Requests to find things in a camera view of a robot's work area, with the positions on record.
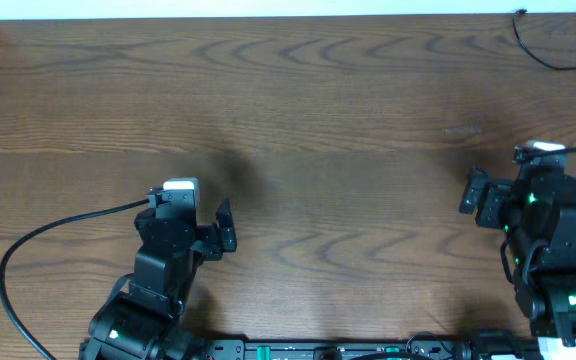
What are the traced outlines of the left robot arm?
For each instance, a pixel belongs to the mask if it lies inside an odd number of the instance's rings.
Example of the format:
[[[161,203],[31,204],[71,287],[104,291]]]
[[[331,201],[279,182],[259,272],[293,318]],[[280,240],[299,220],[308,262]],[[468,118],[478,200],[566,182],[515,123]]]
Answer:
[[[197,269],[237,248],[230,202],[199,225],[194,204],[152,201],[134,225],[142,239],[134,271],[117,280],[90,322],[81,359],[202,359],[208,341],[180,325]]]

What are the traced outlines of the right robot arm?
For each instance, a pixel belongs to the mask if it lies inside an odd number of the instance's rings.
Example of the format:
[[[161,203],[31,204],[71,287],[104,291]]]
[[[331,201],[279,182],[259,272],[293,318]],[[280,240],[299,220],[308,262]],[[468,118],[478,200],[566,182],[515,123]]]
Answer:
[[[566,173],[564,154],[515,160],[513,180],[472,168],[459,210],[504,232],[502,266],[531,334],[576,350],[576,178]]]

